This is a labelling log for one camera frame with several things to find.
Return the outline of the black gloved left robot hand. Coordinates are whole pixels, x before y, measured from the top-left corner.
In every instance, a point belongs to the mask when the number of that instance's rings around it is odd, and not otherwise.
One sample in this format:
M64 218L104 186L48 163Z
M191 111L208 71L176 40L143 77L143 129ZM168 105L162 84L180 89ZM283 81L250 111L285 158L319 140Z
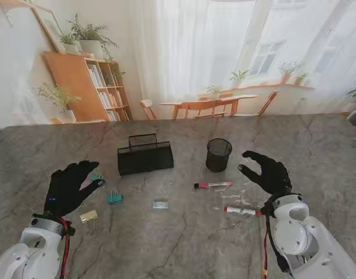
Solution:
M81 187L88 175L98 166L99 162L83 160L69 164L64 170L55 171L51 175L44 214L63 217L75 211L104 183L103 179L96 179L85 188Z

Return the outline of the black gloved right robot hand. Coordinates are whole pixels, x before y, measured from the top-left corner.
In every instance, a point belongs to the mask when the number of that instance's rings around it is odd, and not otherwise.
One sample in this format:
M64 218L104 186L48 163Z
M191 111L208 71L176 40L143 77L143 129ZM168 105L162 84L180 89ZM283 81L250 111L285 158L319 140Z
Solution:
M283 163L254 151L245 151L242 156L257 162L261 167L261 174L243 164L238 165L238 170L265 192L270 195L287 195L292 192L291 180Z

